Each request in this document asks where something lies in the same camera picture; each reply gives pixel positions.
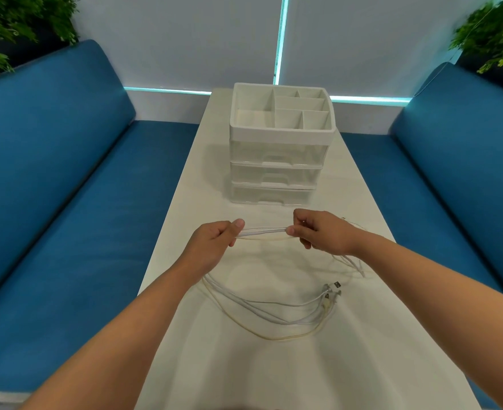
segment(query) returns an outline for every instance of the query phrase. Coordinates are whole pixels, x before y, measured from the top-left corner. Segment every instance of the forearm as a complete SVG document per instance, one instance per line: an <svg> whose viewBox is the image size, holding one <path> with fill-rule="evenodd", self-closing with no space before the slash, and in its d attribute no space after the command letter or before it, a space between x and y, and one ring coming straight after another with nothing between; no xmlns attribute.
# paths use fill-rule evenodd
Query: forearm
<svg viewBox="0 0 503 410"><path fill-rule="evenodd" d="M375 234L364 234L356 255L451 359L503 406L503 295Z"/></svg>
<svg viewBox="0 0 503 410"><path fill-rule="evenodd" d="M23 410L131 410L190 283L168 269L71 357Z"/></svg>

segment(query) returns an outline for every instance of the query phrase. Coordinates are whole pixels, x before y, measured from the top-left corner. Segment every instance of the green plant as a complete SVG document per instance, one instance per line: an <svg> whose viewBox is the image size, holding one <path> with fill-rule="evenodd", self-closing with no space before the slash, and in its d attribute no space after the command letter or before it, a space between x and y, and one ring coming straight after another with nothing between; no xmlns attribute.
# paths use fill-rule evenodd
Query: green plant
<svg viewBox="0 0 503 410"><path fill-rule="evenodd" d="M495 63L503 66L503 0L498 4L490 1L474 11L456 30L450 48L460 48L466 55L488 56L478 73L488 71Z"/></svg>
<svg viewBox="0 0 503 410"><path fill-rule="evenodd" d="M61 40L77 41L71 16L78 0L0 0L0 39L15 42L16 36L37 41L32 29L37 20L48 22ZM9 58L0 53L0 69L12 70Z"/></svg>

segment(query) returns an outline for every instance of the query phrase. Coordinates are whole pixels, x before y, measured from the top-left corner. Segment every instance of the black planter box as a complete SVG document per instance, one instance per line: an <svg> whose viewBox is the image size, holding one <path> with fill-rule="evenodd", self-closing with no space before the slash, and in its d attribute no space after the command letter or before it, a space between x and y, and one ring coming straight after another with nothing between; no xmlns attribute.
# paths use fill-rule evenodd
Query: black planter box
<svg viewBox="0 0 503 410"><path fill-rule="evenodd" d="M503 87L503 66L499 68L495 64L490 70L488 70L483 74L476 73L477 70L481 66L483 66L483 64L489 59L490 57L487 56L477 56L477 55L465 56L463 54L457 61L457 65L460 66L461 68L465 68L470 72L474 72L479 77L482 77L491 83L495 83L496 85Z"/></svg>
<svg viewBox="0 0 503 410"><path fill-rule="evenodd" d="M10 65L13 68L69 46L68 42L59 39L48 23L37 23L33 26L33 30L38 42L22 36L17 37L15 43L0 40L0 53L9 57Z"/></svg>

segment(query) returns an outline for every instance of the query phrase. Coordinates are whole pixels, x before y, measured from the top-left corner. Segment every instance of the table top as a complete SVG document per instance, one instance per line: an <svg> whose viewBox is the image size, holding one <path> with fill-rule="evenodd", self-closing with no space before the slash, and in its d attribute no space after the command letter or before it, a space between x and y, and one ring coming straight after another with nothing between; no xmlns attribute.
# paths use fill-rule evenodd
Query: table top
<svg viewBox="0 0 503 410"><path fill-rule="evenodd" d="M215 89L181 174L140 291L177 259L202 223L243 218L246 227L284 227L292 208L228 198L231 89ZM311 207L393 239L344 141L328 151ZM339 281L336 309L314 335L265 341L239 327L193 287L160 344L136 409L478 410L462 372L371 269L366 277L296 239L237 241L214 277L242 296L298 301ZM223 305L269 336L303 328L267 323Z"/></svg>

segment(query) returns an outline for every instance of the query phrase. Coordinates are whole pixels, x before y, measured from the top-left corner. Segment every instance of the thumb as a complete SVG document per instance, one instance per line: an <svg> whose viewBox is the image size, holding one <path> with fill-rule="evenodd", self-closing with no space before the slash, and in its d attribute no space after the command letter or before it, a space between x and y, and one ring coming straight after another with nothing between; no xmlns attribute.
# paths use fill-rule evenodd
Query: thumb
<svg viewBox="0 0 503 410"><path fill-rule="evenodd" d="M242 231L245 222L242 219L236 219L231 224L227 226L225 231L217 238L217 240L223 242L225 246L228 246L230 242Z"/></svg>
<svg viewBox="0 0 503 410"><path fill-rule="evenodd" d="M311 243L312 241L314 241L314 236L316 234L316 232L311 228L301 225L289 226L286 229L286 233L293 237L300 237L302 239L308 240Z"/></svg>

